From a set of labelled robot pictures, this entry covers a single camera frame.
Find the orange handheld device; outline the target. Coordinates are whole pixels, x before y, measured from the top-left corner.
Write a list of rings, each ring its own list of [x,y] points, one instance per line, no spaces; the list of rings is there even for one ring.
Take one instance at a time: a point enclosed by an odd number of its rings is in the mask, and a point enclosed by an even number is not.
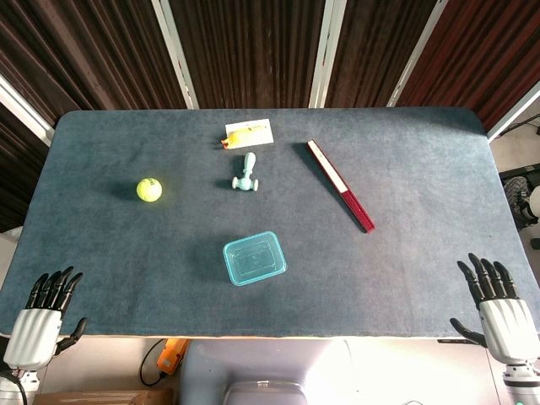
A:
[[[160,373],[173,375],[184,358],[189,346],[189,340],[185,338],[168,338],[158,357],[157,367]]]

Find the yellow toy on card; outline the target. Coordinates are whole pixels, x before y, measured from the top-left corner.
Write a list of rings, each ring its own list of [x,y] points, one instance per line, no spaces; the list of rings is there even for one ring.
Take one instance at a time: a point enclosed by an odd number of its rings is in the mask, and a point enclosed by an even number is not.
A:
[[[243,121],[232,124],[225,125],[226,137],[229,132],[239,130],[241,128],[250,128],[253,131],[257,131],[260,139],[255,145],[263,145],[273,143],[273,133],[270,126],[270,121],[268,119],[254,120],[254,121]]]

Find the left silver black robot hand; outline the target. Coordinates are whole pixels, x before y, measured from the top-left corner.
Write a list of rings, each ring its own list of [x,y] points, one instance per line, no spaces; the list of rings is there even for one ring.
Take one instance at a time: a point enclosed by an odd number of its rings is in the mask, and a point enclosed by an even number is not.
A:
[[[24,309],[18,314],[3,356],[11,370],[37,371],[83,336],[88,319],[78,321],[74,331],[59,338],[74,290],[83,277],[73,267],[44,273],[34,283]]]

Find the light blue toy scooter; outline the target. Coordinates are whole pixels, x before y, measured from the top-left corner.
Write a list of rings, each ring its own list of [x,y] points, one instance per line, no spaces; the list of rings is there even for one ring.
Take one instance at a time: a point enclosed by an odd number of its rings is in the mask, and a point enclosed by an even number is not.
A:
[[[234,177],[231,182],[233,189],[239,189],[242,191],[254,191],[258,190],[259,181],[258,179],[251,179],[251,174],[253,172],[257,157],[253,152],[249,152],[245,155],[244,166],[243,166],[243,176],[241,178]]]

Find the black wheeled equipment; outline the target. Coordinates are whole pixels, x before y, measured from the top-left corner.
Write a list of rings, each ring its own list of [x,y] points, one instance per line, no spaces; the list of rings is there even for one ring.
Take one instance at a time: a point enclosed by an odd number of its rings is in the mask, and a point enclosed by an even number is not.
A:
[[[518,230],[540,223],[540,164],[499,174]]]

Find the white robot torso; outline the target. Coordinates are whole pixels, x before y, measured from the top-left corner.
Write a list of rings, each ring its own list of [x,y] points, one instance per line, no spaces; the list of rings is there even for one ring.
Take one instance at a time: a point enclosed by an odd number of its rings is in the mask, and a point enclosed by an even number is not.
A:
[[[199,339],[181,369],[178,405],[354,405],[343,339]]]

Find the yellow-green tennis ball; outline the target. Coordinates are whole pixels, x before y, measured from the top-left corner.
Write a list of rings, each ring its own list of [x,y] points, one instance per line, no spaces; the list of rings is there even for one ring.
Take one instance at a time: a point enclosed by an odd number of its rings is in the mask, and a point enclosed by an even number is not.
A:
[[[146,203],[157,201],[161,197],[162,192],[161,183],[154,178],[143,178],[136,187],[138,197]]]

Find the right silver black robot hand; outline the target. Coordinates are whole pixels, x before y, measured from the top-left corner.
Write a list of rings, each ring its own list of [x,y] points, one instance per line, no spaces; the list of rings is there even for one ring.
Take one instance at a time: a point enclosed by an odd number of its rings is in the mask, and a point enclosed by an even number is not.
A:
[[[524,365],[540,358],[540,337],[532,313],[501,262],[490,262],[473,253],[456,264],[463,273],[475,304],[481,332],[451,318],[453,328],[466,340],[486,348],[504,365]]]

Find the brown cardboard box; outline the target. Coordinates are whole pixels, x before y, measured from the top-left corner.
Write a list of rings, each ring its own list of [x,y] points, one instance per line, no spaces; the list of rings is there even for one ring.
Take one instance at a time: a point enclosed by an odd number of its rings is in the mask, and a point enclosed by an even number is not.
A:
[[[173,405],[167,389],[134,391],[65,391],[37,394],[33,405]]]

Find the blue felt table cloth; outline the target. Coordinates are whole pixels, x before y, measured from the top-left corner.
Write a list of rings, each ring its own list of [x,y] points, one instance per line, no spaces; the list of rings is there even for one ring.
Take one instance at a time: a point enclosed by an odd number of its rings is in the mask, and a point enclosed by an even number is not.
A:
[[[225,149],[268,119],[273,143]],[[314,139],[375,224],[366,233]],[[245,155],[258,190],[233,189]],[[137,184],[163,192],[142,201]],[[83,277],[62,330],[190,337],[444,337],[480,327],[458,261],[502,262],[540,327],[540,288],[483,125],[458,107],[72,111],[57,124],[7,277],[9,334],[43,273]]]

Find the red folded hand fan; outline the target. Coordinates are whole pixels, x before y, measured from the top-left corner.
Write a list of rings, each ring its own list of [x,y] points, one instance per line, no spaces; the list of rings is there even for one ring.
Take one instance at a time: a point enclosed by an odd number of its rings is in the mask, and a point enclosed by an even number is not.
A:
[[[306,143],[308,150],[321,167],[327,179],[332,183],[337,193],[348,207],[350,213],[357,219],[361,227],[366,233],[370,233],[375,229],[375,224],[370,216],[365,211],[364,207],[359,202],[359,199],[354,195],[346,181],[335,168],[327,155],[319,147],[314,139]]]

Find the yellow rubber chicken toy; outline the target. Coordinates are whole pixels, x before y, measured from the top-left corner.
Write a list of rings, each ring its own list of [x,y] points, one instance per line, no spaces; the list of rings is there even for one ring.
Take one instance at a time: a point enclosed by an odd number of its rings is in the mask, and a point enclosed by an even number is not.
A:
[[[225,139],[221,140],[224,149],[238,149],[255,145],[260,139],[257,131],[250,128],[241,128],[239,130],[229,132]]]

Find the dark brown ribbed partition panel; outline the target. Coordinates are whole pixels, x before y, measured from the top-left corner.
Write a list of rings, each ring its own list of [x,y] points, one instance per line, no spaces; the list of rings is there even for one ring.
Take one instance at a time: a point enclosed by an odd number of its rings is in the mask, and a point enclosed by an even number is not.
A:
[[[49,122],[186,106],[151,0],[0,0],[0,73]]]
[[[326,108],[384,107],[437,0],[348,0]]]
[[[202,109],[306,108],[325,0],[169,0]]]
[[[485,130],[540,81],[540,0],[448,0],[397,101],[472,110]]]

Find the white partition frame post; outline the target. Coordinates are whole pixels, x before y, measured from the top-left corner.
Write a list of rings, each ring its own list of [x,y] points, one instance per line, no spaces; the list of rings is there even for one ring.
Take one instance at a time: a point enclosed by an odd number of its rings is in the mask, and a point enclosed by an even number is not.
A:
[[[538,80],[487,132],[488,142],[493,142],[510,124],[540,96]]]
[[[170,6],[170,0],[151,0],[151,3],[177,82],[181,89],[183,100],[186,103],[186,108],[190,110],[199,109],[200,106]]]
[[[402,92],[404,91],[408,80],[415,69],[419,58],[421,57],[424,48],[426,47],[429,38],[431,37],[435,26],[438,24],[441,15],[443,14],[446,5],[449,0],[436,0],[435,5],[427,19],[427,22],[422,30],[421,35],[419,36],[415,47],[405,65],[405,68],[402,70],[402,74],[397,81],[397,84],[394,90],[391,93],[391,97],[388,100],[386,107],[395,107],[399,101]]]
[[[0,73],[0,104],[16,116],[47,147],[51,146],[54,128],[34,109]]]
[[[325,0],[309,108],[324,108],[347,0]]]

